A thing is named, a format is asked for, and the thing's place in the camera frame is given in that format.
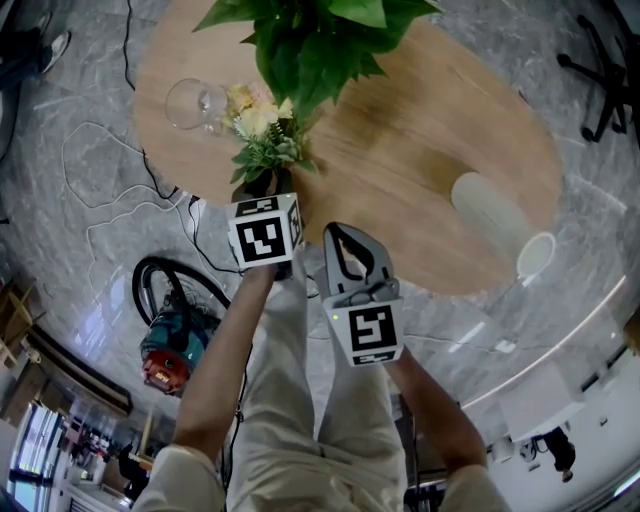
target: wall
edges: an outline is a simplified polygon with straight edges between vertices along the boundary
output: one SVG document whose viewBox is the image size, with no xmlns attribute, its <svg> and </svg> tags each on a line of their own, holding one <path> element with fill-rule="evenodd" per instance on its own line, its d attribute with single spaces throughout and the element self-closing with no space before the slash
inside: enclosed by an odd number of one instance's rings
<svg viewBox="0 0 640 512">
<path fill-rule="evenodd" d="M 6 486 L 18 429 L 0 420 L 0 485 Z"/>
<path fill-rule="evenodd" d="M 640 358 L 626 352 L 613 367 L 607 389 L 598 383 L 585 393 L 586 406 L 571 420 L 569 439 L 576 447 L 574 477 L 563 484 L 550 453 L 538 454 L 529 466 L 517 453 L 504 463 L 490 460 L 489 472 L 514 510 L 566 510 L 640 464 Z M 600 426 L 601 420 L 607 423 Z"/>
<path fill-rule="evenodd" d="M 22 373 L 26 363 L 27 357 L 23 354 L 18 358 L 18 364 L 11 370 L 0 365 L 0 405 L 4 402 L 7 391 Z M 17 436 L 17 428 L 0 420 L 0 485 L 3 486 L 6 485 L 9 476 L 9 465 Z"/>
</svg>

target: cylindrical object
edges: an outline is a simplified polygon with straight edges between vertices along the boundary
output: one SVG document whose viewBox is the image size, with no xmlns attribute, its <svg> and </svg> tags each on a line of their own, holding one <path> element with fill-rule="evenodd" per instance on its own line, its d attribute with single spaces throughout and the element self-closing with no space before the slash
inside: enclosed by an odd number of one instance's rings
<svg viewBox="0 0 640 512">
<path fill-rule="evenodd" d="M 555 252 L 555 237 L 539 232 L 520 207 L 477 172 L 453 185 L 451 202 L 467 225 L 488 240 L 521 277 L 539 274 Z"/>
</svg>

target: potted plant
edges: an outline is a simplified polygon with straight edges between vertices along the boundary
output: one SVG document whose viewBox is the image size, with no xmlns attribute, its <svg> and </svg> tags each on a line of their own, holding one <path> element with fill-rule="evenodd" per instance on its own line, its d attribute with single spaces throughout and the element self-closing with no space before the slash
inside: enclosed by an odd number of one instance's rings
<svg viewBox="0 0 640 512">
<path fill-rule="evenodd" d="M 337 102 L 351 79 L 384 75 L 374 55 L 395 49 L 416 17 L 435 12 L 425 0 L 217 0 L 195 30 L 253 21 L 253 34 L 239 42 L 256 46 L 256 64 L 274 100 L 257 111 L 236 108 L 230 120 L 245 141 L 234 158 L 241 166 L 234 181 L 258 179 L 270 169 L 267 162 L 276 165 L 271 170 L 294 163 L 314 170 L 304 142 L 316 107 Z M 233 93 L 230 99 L 234 103 Z"/>
</svg>

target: khaki pants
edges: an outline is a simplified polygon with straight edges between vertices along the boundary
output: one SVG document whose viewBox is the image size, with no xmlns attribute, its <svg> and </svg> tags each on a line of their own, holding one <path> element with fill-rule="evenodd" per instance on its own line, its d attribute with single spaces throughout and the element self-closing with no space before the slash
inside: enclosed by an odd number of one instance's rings
<svg viewBox="0 0 640 512">
<path fill-rule="evenodd" d="M 304 267 L 295 261 L 294 278 L 275 284 L 256 333 L 242 404 L 244 422 L 233 449 L 229 510 L 251 493 L 257 478 L 254 460 L 294 452 L 317 457 L 325 469 L 328 462 L 332 475 L 371 496 L 392 495 L 394 503 L 402 503 L 405 454 L 391 415 L 386 372 L 381 365 L 350 367 L 335 341 L 333 389 L 314 439 L 306 378 L 306 292 Z"/>
</svg>

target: shoe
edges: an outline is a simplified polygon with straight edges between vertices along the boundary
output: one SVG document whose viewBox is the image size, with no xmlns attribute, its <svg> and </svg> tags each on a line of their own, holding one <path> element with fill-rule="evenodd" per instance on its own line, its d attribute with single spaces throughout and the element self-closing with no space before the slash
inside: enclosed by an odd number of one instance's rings
<svg viewBox="0 0 640 512">
<path fill-rule="evenodd" d="M 49 53 L 51 53 L 51 57 L 49 58 L 49 62 L 47 62 L 42 70 L 42 73 L 46 73 L 49 71 L 53 65 L 60 60 L 62 54 L 69 47 L 69 41 L 71 41 L 71 32 L 65 32 L 56 37 L 53 42 L 47 48 Z"/>
<path fill-rule="evenodd" d="M 51 13 L 50 12 L 45 12 L 42 16 L 40 16 L 40 19 L 38 20 L 38 23 L 36 24 L 36 28 L 40 31 L 40 35 L 42 35 L 42 34 L 44 34 L 46 32 L 50 21 L 51 21 Z"/>
</svg>

